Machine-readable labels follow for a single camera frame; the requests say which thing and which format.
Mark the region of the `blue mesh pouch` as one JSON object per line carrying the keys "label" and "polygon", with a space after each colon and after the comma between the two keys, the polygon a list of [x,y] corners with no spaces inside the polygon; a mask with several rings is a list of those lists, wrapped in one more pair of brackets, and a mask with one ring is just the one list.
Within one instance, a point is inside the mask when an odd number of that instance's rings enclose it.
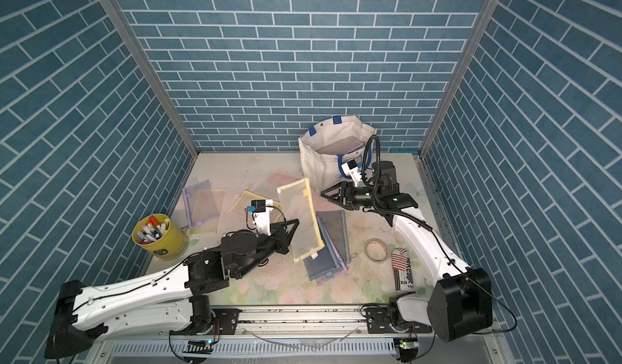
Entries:
{"label": "blue mesh pouch", "polygon": [[324,242],[324,248],[317,252],[315,258],[310,256],[304,260],[310,281],[316,281],[320,276],[333,272],[340,268],[340,265],[344,265],[339,252],[335,248],[335,245],[318,216],[317,224],[320,229],[322,241]]}

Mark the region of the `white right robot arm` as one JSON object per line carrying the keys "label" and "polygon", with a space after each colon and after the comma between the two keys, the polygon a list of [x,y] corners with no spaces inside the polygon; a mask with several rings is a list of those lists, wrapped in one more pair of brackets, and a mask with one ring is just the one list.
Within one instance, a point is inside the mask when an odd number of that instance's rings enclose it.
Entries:
{"label": "white right robot arm", "polygon": [[401,192],[393,163],[373,163],[371,170],[366,178],[363,166],[353,160],[344,163],[340,171],[345,179],[321,195],[345,210],[366,210],[385,218],[431,276],[429,299],[412,294],[392,299],[389,309],[395,321],[428,325],[445,342],[491,327],[489,275],[471,268],[435,234],[415,200]]}

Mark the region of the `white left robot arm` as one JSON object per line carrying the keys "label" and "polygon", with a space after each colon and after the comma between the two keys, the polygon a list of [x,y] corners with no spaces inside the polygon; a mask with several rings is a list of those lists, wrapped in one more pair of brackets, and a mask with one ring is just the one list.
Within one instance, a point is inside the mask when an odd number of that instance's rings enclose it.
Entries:
{"label": "white left robot arm", "polygon": [[286,255],[300,222],[273,223],[268,234],[226,234],[217,247],[195,252],[171,268],[108,286],[79,280],[61,285],[45,346],[59,360],[113,336],[170,331],[192,336],[215,331],[209,294],[227,288],[274,253]]}

